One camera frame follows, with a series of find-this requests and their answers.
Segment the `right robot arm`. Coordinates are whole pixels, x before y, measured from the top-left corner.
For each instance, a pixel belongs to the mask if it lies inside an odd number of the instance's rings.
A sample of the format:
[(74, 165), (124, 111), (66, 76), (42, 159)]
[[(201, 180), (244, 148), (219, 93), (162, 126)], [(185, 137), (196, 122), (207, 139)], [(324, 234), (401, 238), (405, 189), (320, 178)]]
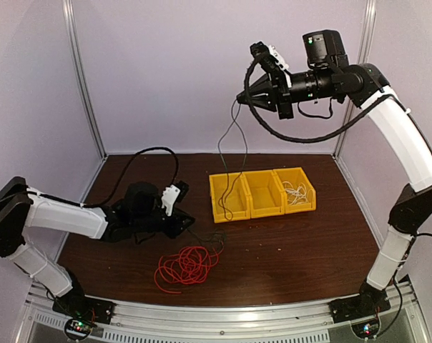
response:
[(237, 101), (291, 119), (299, 103), (317, 99), (349, 99), (359, 117), (370, 118), (401, 163), (408, 183), (390, 211), (388, 233), (358, 295), (333, 302), (335, 309), (349, 308), (366, 316), (386, 297), (386, 287), (413, 246), (421, 225), (432, 215), (432, 148), (389, 81), (373, 64), (351, 64), (336, 30), (313, 31), (303, 36), (308, 70), (291, 73), (284, 58), (262, 42), (250, 46), (252, 63), (263, 76), (246, 76)]

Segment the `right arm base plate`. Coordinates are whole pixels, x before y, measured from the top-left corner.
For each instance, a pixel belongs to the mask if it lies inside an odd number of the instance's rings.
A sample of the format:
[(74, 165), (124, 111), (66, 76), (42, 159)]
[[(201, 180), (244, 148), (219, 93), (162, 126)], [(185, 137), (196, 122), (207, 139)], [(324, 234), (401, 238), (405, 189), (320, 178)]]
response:
[(328, 305), (335, 324), (365, 317), (374, 317), (378, 313), (391, 308), (390, 302), (386, 299), (374, 302), (369, 297), (361, 295), (335, 299)]

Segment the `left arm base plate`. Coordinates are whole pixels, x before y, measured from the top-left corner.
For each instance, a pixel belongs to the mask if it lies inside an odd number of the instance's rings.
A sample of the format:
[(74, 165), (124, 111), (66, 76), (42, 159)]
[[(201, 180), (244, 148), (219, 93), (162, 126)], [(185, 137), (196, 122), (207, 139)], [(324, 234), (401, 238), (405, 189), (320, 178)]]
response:
[(81, 304), (68, 305), (61, 299), (54, 301), (52, 310), (87, 323), (110, 324), (114, 311), (114, 302), (85, 298)]

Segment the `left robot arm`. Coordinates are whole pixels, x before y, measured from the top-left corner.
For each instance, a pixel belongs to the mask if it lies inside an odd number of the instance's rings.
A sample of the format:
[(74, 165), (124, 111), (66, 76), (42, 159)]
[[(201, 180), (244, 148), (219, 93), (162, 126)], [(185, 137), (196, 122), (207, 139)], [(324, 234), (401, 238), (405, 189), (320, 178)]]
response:
[(160, 192), (153, 184), (137, 182), (112, 205), (83, 204), (42, 193), (24, 178), (14, 177), (0, 191), (0, 257), (42, 283), (74, 317), (83, 317), (90, 303), (77, 278), (50, 261), (24, 236), (24, 229), (53, 229), (109, 243), (139, 233), (163, 233), (174, 239), (195, 223), (194, 217), (176, 206), (188, 189), (178, 182)]

